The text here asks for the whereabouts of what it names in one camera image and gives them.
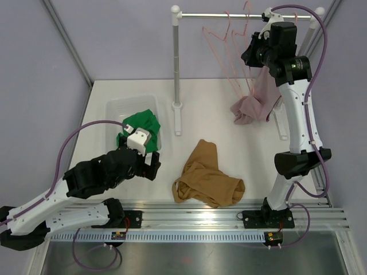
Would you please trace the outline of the white perforated plastic basket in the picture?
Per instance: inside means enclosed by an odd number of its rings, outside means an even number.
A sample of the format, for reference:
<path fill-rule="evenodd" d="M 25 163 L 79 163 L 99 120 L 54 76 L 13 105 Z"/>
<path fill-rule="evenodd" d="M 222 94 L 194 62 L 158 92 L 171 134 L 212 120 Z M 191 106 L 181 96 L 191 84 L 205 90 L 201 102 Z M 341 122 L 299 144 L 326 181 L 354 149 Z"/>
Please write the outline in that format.
<path fill-rule="evenodd" d="M 109 101 L 106 105 L 106 120 L 123 123 L 125 118 L 147 109 L 153 112 L 160 126 L 162 126 L 162 116 L 157 109 L 157 98 L 153 95 L 127 97 L 125 99 L 114 99 Z M 160 130 L 158 133 L 158 152 L 161 150 Z"/>

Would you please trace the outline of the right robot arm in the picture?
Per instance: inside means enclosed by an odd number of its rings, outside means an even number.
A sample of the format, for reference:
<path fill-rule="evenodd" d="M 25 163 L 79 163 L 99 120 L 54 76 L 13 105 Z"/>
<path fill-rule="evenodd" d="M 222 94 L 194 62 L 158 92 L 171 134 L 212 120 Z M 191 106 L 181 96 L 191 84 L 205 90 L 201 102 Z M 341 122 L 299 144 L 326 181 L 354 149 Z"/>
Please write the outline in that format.
<path fill-rule="evenodd" d="M 269 68 L 284 100 L 290 130 L 290 150 L 274 157 L 278 174 L 269 196 L 260 210 L 242 212 L 246 229 L 293 229 L 290 198 L 295 186 L 331 158 L 331 150 L 324 148 L 318 136 L 310 91 L 311 66 L 306 56 L 296 55 L 296 33 L 292 22 L 269 23 L 252 35 L 241 56 L 250 67 Z"/>

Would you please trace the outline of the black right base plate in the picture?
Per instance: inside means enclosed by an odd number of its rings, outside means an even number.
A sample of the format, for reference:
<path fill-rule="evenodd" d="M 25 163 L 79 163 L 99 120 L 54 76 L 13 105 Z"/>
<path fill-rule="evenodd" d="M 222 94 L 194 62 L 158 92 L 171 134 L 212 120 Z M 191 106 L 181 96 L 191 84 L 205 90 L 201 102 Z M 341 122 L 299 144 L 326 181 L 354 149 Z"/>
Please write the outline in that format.
<path fill-rule="evenodd" d="M 295 227 L 290 209 L 271 210 L 269 213 L 261 210 L 244 210 L 241 216 L 245 229 L 293 229 Z"/>

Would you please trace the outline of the green tank top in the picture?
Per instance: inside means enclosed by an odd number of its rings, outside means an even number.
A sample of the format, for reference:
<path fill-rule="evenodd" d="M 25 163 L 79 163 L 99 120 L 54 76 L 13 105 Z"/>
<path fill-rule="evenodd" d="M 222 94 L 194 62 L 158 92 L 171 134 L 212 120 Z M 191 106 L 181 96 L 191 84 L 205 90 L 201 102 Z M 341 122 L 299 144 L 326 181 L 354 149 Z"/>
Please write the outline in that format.
<path fill-rule="evenodd" d="M 158 151 L 158 133 L 161 126 L 157 120 L 157 117 L 150 109 L 147 109 L 143 112 L 138 112 L 125 118 L 123 120 L 123 124 L 128 124 L 133 128 L 143 128 L 148 130 L 151 134 L 151 139 L 146 144 L 146 154 Z M 122 132 L 118 133 L 116 137 L 116 146 L 126 146 L 127 137 L 128 133 L 123 129 Z"/>

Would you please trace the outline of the mauve tank top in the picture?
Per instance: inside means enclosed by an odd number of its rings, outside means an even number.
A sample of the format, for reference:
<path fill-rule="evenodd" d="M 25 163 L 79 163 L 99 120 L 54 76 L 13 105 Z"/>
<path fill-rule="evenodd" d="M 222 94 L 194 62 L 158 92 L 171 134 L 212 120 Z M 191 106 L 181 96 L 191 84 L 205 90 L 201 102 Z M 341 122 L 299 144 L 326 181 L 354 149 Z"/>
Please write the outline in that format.
<path fill-rule="evenodd" d="M 269 69 L 263 67 L 252 86 L 250 95 L 235 102 L 230 110 L 237 125 L 251 124 L 253 121 L 269 121 L 269 116 L 281 98 L 275 79 Z"/>

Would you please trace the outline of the silver and white clothes rack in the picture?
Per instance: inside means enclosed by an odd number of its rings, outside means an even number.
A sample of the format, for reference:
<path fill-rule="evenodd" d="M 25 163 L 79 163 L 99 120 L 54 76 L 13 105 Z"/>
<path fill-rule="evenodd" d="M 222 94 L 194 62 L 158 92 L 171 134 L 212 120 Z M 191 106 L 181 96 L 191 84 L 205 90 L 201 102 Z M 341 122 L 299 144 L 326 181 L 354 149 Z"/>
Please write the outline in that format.
<path fill-rule="evenodd" d="M 179 21 L 183 18 L 233 18 L 233 19 L 259 19 L 260 14 L 210 14 L 210 13 L 183 13 L 178 5 L 173 5 L 171 11 L 171 22 L 173 26 L 173 72 L 174 72 L 174 100 L 172 109 L 174 112 L 174 134 L 182 135 L 182 103 L 180 99 L 180 77 L 179 77 Z"/>

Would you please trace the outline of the left aluminium frame post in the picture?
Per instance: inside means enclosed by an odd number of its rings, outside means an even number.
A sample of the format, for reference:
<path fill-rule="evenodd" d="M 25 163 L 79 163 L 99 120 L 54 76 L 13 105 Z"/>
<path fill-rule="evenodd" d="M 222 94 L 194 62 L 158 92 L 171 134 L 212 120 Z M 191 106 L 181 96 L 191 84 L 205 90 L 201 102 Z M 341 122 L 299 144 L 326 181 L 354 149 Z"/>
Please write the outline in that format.
<path fill-rule="evenodd" d="M 93 79 L 91 78 L 85 65 L 83 64 L 54 4 L 50 0 L 40 0 L 40 2 L 43 5 L 43 7 L 45 8 L 47 15 L 49 16 L 52 24 L 54 25 L 55 29 L 57 30 L 62 42 L 64 43 L 78 71 L 82 75 L 87 87 L 91 90 L 93 88 Z"/>

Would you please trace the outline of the brown tank top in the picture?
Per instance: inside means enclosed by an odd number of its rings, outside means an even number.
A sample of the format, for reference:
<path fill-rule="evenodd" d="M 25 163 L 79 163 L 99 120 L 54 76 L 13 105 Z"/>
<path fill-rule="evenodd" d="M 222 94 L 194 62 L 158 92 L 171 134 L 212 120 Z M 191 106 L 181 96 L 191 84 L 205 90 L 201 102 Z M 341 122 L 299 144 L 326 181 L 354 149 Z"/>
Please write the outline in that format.
<path fill-rule="evenodd" d="M 182 174 L 172 185 L 174 201 L 189 199 L 204 202 L 210 207 L 227 207 L 241 201 L 245 193 L 242 179 L 220 171 L 217 147 L 201 139 L 186 161 Z"/>

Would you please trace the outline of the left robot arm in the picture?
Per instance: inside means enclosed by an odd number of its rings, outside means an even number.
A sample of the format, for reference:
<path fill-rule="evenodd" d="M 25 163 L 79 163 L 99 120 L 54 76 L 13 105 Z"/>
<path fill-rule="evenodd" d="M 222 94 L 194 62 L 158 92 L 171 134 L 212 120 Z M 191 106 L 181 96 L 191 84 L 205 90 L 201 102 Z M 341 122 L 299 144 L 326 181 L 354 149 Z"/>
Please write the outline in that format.
<path fill-rule="evenodd" d="M 60 178 L 54 190 L 47 190 L 20 207 L 1 207 L 1 246 L 16 251 L 29 250 L 46 239 L 67 230 L 90 226 L 117 228 L 127 224 L 120 200 L 108 198 L 84 210 L 63 209 L 103 194 L 135 176 L 154 180 L 161 166 L 159 152 L 152 152 L 150 163 L 137 150 L 119 147 L 105 155 L 82 161 Z"/>

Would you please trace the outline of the pink wire hanger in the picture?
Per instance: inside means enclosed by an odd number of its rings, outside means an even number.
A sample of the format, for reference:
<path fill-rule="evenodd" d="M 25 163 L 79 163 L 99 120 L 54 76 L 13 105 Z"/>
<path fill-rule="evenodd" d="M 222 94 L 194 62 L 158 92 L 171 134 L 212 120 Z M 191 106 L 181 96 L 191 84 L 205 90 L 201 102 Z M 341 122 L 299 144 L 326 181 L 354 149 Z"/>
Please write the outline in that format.
<path fill-rule="evenodd" d="M 211 30 L 209 30 L 207 27 L 203 26 L 202 27 L 202 33 L 204 35 L 204 39 L 206 40 L 206 42 L 209 45 L 209 49 L 211 50 L 211 52 L 213 53 L 216 61 L 218 62 L 222 72 L 224 73 L 225 78 L 228 80 L 230 86 L 232 87 L 233 91 L 235 92 L 235 94 L 239 97 L 242 98 L 243 96 L 243 90 L 241 85 L 239 84 L 237 78 L 236 78 L 236 70 L 235 70 L 235 66 L 233 64 L 232 58 L 231 58 L 231 54 L 229 51 L 229 45 L 228 45 L 228 34 L 229 31 L 231 29 L 231 16 L 229 15 L 229 12 L 226 10 L 224 11 L 224 13 L 226 14 L 226 18 L 227 18 L 227 28 L 225 30 L 225 33 L 223 35 L 219 35 Z M 217 53 L 213 43 L 212 43 L 212 39 L 210 37 L 214 37 L 217 40 L 221 41 L 224 45 L 224 50 L 225 50 L 225 56 L 222 58 L 220 57 L 220 55 Z M 229 62 L 231 69 L 234 73 L 234 77 L 231 77 L 228 68 L 226 67 L 226 61 Z"/>

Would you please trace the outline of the aluminium mounting rail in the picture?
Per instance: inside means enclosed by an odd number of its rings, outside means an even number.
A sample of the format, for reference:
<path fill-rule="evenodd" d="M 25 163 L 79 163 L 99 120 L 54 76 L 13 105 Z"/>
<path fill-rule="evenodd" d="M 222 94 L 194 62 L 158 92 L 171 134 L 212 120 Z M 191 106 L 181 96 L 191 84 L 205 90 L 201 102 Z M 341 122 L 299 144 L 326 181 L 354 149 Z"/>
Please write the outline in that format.
<path fill-rule="evenodd" d="M 296 200 L 310 213 L 311 231 L 349 231 L 350 226 L 342 208 L 331 207 L 325 198 Z M 167 201 L 122 201 L 125 210 L 142 212 L 141 229 L 146 231 L 239 231 L 243 210 L 257 210 L 258 199 L 250 199 L 231 207 L 211 208 L 202 203 L 171 203 Z"/>

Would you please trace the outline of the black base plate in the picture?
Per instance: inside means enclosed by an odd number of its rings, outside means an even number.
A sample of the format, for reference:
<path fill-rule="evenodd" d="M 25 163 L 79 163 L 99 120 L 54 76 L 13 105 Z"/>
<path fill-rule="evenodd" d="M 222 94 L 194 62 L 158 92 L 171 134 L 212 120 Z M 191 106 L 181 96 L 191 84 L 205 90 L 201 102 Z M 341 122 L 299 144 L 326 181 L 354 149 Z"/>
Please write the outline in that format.
<path fill-rule="evenodd" d="M 125 217 L 115 225 L 95 225 L 92 228 L 96 229 L 125 229 L 128 225 L 129 229 L 140 229 L 142 226 L 143 211 L 140 210 L 125 210 Z"/>
<path fill-rule="evenodd" d="M 269 213 L 261 210 L 244 210 L 241 216 L 245 229 L 293 229 L 295 227 L 290 209 L 271 210 Z"/>

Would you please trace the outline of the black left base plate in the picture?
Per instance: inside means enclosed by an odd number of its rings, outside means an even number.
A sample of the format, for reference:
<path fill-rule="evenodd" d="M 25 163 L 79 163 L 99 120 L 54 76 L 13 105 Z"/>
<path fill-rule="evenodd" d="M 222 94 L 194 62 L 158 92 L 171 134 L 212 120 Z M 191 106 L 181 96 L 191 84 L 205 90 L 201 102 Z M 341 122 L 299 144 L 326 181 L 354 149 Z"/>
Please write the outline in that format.
<path fill-rule="evenodd" d="M 125 229 L 128 225 L 129 229 L 140 229 L 142 226 L 143 211 L 140 210 L 125 210 L 125 217 L 115 225 L 95 225 L 92 228 L 96 229 Z"/>

